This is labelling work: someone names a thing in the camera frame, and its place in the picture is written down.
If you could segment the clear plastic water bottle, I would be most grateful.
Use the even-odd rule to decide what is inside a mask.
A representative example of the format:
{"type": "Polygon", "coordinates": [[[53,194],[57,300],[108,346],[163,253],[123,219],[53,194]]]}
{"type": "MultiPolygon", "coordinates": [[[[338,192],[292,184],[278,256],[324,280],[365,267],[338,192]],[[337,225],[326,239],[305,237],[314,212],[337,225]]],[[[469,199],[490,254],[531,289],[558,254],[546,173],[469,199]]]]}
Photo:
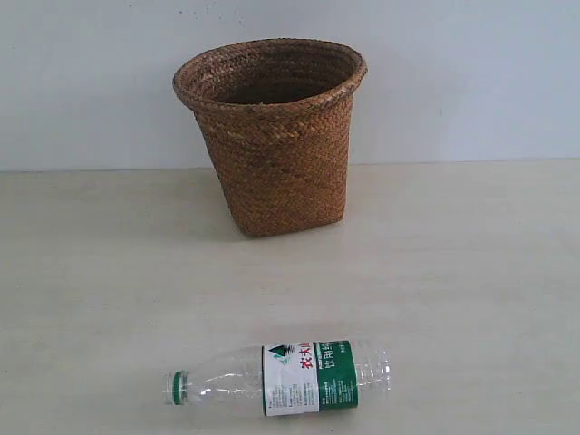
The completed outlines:
{"type": "Polygon", "coordinates": [[[165,401],[243,416],[353,410],[390,389],[389,355],[365,340],[241,347],[168,375],[165,401]]]}

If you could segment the brown woven wicker basket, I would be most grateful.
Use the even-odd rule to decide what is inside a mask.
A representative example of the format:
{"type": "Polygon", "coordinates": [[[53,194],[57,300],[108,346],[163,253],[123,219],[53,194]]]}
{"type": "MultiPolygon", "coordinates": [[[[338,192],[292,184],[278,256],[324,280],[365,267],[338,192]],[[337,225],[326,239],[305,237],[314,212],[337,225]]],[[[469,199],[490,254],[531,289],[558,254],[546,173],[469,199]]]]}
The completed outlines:
{"type": "Polygon", "coordinates": [[[245,235],[343,219],[353,96],[366,72],[353,48],[299,38],[221,46],[177,69],[173,90],[245,235]]]}

